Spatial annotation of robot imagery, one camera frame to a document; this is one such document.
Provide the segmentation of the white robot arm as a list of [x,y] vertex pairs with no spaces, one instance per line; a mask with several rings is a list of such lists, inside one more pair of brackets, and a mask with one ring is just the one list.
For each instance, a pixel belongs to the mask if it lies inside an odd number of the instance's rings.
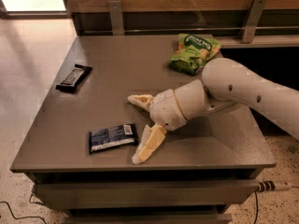
[[131,95],[128,101],[149,112],[154,122],[143,130],[132,157],[134,164],[145,162],[168,132],[197,117],[229,112],[238,104],[254,109],[299,139],[299,91],[260,77],[227,58],[210,60],[199,79],[175,90],[168,89],[155,96]]

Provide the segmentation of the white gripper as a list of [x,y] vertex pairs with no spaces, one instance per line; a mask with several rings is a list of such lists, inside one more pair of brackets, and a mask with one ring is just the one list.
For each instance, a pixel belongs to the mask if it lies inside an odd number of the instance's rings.
[[175,90],[161,92],[154,99],[150,94],[142,94],[130,95],[127,100],[149,112],[150,118],[157,123],[152,127],[145,126],[132,157],[133,164],[144,163],[164,141],[167,131],[185,126],[188,120],[209,109],[206,91],[199,79]]

